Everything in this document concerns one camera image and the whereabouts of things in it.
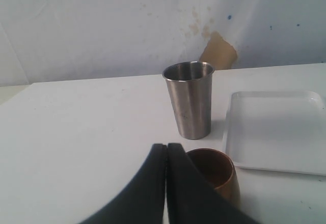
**white table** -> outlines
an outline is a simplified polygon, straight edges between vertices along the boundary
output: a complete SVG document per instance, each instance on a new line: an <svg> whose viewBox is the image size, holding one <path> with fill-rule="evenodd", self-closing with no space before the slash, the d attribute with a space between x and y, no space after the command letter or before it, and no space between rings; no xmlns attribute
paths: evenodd
<svg viewBox="0 0 326 224"><path fill-rule="evenodd" d="M197 141L178 134L160 75L32 84L0 106L0 223L77 223L122 190L153 143L221 149L233 92L325 97L325 84L325 64L217 71L212 132ZM325 177L237 174L242 209L258 221L326 222Z"/></svg>

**metal cup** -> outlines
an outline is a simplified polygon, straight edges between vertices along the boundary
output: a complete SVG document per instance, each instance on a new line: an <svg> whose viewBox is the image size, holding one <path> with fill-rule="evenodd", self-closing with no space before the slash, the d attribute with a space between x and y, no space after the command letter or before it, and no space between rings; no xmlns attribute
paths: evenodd
<svg viewBox="0 0 326 224"><path fill-rule="evenodd" d="M200 139L210 133L211 91L214 68L204 62L184 62L163 72L179 133Z"/></svg>

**white wall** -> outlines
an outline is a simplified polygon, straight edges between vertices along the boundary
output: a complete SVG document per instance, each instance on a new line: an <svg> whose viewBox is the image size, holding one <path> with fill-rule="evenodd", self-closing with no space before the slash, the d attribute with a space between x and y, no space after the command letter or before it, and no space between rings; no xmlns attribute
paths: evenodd
<svg viewBox="0 0 326 224"><path fill-rule="evenodd" d="M158 74L200 57L205 25L234 68L326 59L326 0L0 0L0 85Z"/></svg>

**plastic tray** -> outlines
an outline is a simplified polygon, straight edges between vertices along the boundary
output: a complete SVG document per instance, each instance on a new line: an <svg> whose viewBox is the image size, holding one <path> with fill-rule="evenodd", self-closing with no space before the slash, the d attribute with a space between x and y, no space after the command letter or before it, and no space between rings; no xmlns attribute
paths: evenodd
<svg viewBox="0 0 326 224"><path fill-rule="evenodd" d="M326 106L310 91L232 94L224 152L235 166L326 176Z"/></svg>

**wooden cup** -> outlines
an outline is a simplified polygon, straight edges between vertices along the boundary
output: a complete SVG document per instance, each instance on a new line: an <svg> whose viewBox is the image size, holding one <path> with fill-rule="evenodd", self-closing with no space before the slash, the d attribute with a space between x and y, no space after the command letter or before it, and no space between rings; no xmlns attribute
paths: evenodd
<svg viewBox="0 0 326 224"><path fill-rule="evenodd" d="M239 209L240 189L231 159L214 149L195 149L187 155L215 191Z"/></svg>

